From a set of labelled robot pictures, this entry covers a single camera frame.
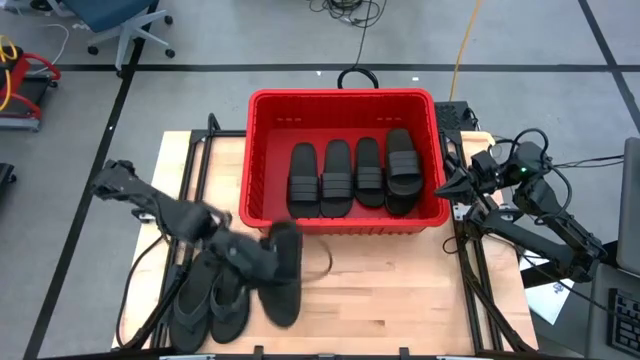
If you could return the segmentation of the red plastic bin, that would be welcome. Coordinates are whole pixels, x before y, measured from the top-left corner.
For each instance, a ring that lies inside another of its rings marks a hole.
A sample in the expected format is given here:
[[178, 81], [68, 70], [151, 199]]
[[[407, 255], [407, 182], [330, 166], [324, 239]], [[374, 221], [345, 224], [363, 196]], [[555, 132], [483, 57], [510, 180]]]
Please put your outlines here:
[[342, 218], [301, 219], [307, 234], [410, 234], [439, 227], [450, 218], [448, 201], [435, 196], [445, 175], [431, 95], [405, 89], [263, 89], [249, 102], [239, 216], [251, 228], [266, 231], [273, 222], [289, 218], [286, 205], [291, 153], [298, 143], [316, 151], [323, 166], [326, 145], [343, 140], [354, 148], [371, 137], [380, 146], [387, 134], [404, 128], [420, 156], [423, 191], [404, 217], [383, 208], [354, 203]]

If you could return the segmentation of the grey desk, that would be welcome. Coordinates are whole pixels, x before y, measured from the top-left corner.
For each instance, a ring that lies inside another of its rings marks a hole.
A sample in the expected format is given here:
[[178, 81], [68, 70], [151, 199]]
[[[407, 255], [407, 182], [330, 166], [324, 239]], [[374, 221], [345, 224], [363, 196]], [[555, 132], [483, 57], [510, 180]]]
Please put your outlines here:
[[[601, 265], [592, 282], [591, 299], [602, 307], [611, 309], [609, 298], [612, 289], [620, 290], [640, 304], [640, 277], [609, 265]], [[597, 305], [590, 305], [585, 357], [597, 360], [640, 360], [640, 354], [634, 356], [609, 345], [609, 332], [614, 320], [613, 316]]]

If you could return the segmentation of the red metal cart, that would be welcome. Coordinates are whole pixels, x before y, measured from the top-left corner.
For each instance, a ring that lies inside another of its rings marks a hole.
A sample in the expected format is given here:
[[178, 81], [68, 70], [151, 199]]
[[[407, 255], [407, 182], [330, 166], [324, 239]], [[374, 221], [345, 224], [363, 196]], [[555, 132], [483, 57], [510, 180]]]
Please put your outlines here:
[[41, 103], [60, 78], [58, 68], [40, 55], [0, 45], [0, 129], [38, 132]]

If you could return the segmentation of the black flip-flop sandal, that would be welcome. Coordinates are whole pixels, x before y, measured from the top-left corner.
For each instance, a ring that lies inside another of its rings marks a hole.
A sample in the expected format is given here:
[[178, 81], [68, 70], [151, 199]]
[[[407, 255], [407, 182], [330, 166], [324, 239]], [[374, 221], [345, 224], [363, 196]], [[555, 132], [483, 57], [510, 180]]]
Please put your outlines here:
[[216, 343], [231, 343], [242, 334], [250, 314], [250, 294], [245, 282], [233, 270], [224, 267], [214, 279], [209, 307], [210, 333]]
[[173, 302], [169, 339], [179, 353], [194, 353], [208, 332], [211, 287], [219, 274], [220, 262], [210, 251], [193, 260], [188, 277]]

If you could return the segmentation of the blue office chair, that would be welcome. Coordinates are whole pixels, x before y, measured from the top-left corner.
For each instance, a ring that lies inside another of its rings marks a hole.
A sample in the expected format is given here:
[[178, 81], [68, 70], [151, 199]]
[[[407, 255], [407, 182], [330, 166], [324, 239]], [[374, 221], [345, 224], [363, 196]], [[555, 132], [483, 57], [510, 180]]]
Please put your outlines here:
[[97, 44], [118, 38], [115, 68], [116, 75], [123, 75], [123, 61], [128, 45], [135, 38], [156, 42], [165, 47], [165, 55], [174, 58], [176, 53], [170, 44], [144, 29], [146, 25], [162, 19], [173, 24], [173, 17], [166, 10], [152, 10], [158, 0], [61, 0], [61, 3], [82, 20], [96, 36], [88, 41], [87, 52], [97, 55]]

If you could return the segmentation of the grey monitor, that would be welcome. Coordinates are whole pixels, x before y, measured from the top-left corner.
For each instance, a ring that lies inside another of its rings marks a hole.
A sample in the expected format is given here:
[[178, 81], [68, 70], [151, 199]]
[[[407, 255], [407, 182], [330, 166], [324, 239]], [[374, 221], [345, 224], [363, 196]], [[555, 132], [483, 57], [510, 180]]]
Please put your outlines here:
[[617, 262], [640, 276], [640, 138], [624, 144]]

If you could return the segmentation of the black vented electronics box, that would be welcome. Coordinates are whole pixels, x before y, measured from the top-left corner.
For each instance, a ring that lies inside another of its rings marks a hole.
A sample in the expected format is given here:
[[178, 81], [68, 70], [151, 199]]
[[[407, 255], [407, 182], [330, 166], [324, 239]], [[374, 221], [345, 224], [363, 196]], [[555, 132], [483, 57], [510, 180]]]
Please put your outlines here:
[[478, 119], [466, 101], [436, 102], [438, 130], [476, 131]]

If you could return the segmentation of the black aluminium frame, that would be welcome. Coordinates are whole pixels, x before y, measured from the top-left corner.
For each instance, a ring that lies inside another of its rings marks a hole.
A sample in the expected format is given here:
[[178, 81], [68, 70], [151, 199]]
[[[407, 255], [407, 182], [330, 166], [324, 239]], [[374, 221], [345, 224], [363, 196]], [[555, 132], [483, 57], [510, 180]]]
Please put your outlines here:
[[[167, 131], [162, 137], [152, 185], [179, 199], [201, 199], [209, 165], [203, 153], [213, 151], [213, 139], [228, 137], [244, 144], [244, 131], [212, 130]], [[186, 245], [169, 236], [162, 237], [153, 220], [140, 225], [134, 261], [127, 275], [113, 345], [131, 343], [144, 327], [156, 305], [168, 296], [179, 271], [191, 265], [198, 253], [194, 245]]]
[[[464, 215], [455, 209], [457, 203], [451, 200], [450, 205], [454, 217], [454, 254], [460, 264], [474, 356], [500, 359], [515, 357], [515, 353], [536, 354], [537, 350], [521, 338], [494, 303], [482, 240], [467, 234], [463, 224]], [[484, 308], [491, 349], [484, 347], [477, 302]]]

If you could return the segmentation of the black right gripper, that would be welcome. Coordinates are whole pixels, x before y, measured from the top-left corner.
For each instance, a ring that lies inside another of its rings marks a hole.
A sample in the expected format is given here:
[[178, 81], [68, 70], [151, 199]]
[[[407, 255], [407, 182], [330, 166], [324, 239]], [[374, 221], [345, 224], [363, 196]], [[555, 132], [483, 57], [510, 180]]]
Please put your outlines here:
[[499, 185], [499, 166], [488, 152], [479, 152], [471, 157], [470, 165], [458, 167], [458, 155], [448, 152], [444, 158], [445, 173], [453, 175], [435, 190], [435, 195], [464, 204], [467, 207], [462, 217], [465, 223], [483, 221], [492, 211], [500, 209], [500, 203], [493, 198]]

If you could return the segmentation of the black keyboard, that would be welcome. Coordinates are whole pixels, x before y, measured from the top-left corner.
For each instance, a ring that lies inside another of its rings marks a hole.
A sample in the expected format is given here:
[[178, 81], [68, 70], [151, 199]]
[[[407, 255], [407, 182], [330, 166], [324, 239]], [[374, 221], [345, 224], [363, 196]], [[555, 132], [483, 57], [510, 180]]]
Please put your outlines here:
[[640, 360], [640, 301], [630, 293], [611, 288], [608, 305], [612, 314], [608, 316], [607, 344]]

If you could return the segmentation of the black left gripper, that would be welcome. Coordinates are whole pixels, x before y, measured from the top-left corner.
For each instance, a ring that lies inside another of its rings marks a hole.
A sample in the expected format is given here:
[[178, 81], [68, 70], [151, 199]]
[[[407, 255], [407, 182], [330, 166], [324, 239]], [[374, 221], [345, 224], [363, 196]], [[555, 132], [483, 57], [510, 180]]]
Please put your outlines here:
[[261, 246], [244, 233], [218, 230], [212, 236], [212, 249], [247, 279], [274, 286], [294, 281], [294, 268], [279, 266], [277, 260], [277, 255], [291, 254], [291, 236], [288, 233], [265, 237]]

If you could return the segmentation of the white paper sheet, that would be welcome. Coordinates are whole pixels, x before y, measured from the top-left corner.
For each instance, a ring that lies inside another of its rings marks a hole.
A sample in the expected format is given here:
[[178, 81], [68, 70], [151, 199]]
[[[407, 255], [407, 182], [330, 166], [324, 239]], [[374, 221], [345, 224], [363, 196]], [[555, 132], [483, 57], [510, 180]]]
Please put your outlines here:
[[529, 308], [550, 325], [554, 325], [574, 286], [570, 279], [525, 289]]

